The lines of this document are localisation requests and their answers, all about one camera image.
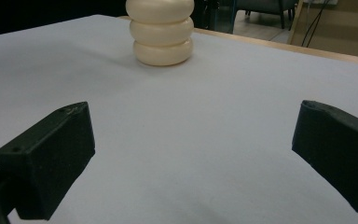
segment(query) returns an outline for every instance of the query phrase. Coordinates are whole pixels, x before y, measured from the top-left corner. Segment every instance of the ring stack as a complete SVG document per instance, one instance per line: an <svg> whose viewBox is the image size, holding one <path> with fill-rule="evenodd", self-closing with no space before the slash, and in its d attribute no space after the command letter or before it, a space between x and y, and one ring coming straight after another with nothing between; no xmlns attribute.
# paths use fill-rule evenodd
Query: ring stack
<svg viewBox="0 0 358 224"><path fill-rule="evenodd" d="M133 52L139 61L166 66L190 57L194 0L127 0L126 9L135 39Z"/></svg>

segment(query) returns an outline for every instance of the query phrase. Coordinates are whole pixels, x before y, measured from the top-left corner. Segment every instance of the background furniture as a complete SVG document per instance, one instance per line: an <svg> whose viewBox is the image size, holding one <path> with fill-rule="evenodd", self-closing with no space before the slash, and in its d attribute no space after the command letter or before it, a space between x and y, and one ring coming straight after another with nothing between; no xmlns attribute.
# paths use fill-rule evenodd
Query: background furniture
<svg viewBox="0 0 358 224"><path fill-rule="evenodd" d="M126 0L3 0L0 1L0 34L69 21L95 14L127 15Z"/></svg>
<svg viewBox="0 0 358 224"><path fill-rule="evenodd" d="M310 5L310 13L307 7L308 4L303 4L302 0L299 2L288 44L302 45L307 28L321 10L320 4ZM338 0L335 6L328 5L320 18L309 48L358 56L358 1Z"/></svg>
<svg viewBox="0 0 358 224"><path fill-rule="evenodd" d="M195 0L192 14L197 28L232 34L236 0Z"/></svg>
<svg viewBox="0 0 358 224"><path fill-rule="evenodd" d="M236 0L235 12L245 10L247 15L251 11L275 14L281 16L281 26L284 29L283 12L288 11L289 20L295 15L295 4L298 0Z"/></svg>
<svg viewBox="0 0 358 224"><path fill-rule="evenodd" d="M358 223L291 149L304 99L358 116L356 57L194 33L189 60L151 67L129 25L92 16L0 35L0 147L89 102L96 154L48 224Z"/></svg>

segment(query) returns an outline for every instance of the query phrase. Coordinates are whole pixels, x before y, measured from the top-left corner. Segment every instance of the white table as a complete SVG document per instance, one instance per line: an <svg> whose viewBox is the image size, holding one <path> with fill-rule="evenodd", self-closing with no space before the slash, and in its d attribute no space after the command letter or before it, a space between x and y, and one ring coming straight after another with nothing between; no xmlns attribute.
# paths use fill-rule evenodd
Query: white table
<svg viewBox="0 0 358 224"><path fill-rule="evenodd" d="M151 67L129 23L0 35L0 147L89 102L96 155L49 223L358 223L291 150L302 100L358 117L358 63L195 33L188 61Z"/></svg>

